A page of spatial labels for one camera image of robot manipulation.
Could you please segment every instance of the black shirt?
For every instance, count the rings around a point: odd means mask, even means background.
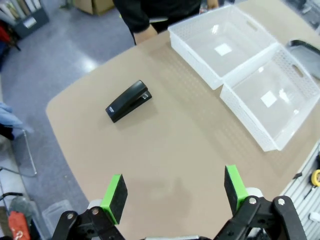
[[[201,0],[113,0],[125,24],[139,33],[149,27],[149,18],[183,17],[199,8]]]

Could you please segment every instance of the gray storage box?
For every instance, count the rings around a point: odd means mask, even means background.
[[[48,22],[48,15],[42,7],[37,11],[32,12],[26,18],[20,20],[15,26],[13,26],[13,29],[19,37],[23,39]]]

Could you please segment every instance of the black sleeve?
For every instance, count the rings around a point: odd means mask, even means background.
[[[113,0],[113,3],[132,32],[140,33],[149,27],[149,18],[141,9],[141,0]]]

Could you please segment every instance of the black stapler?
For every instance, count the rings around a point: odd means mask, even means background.
[[[151,98],[147,86],[141,80],[138,80],[118,96],[105,111],[115,123]]]

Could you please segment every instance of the person's hand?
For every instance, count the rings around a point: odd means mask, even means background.
[[[208,10],[209,9],[215,9],[215,8],[219,7],[218,0],[206,0],[206,3],[208,5]]]
[[[154,27],[150,24],[150,26],[139,33],[133,33],[135,44],[140,44],[145,40],[148,40],[154,36],[158,35],[157,31],[154,29]]]

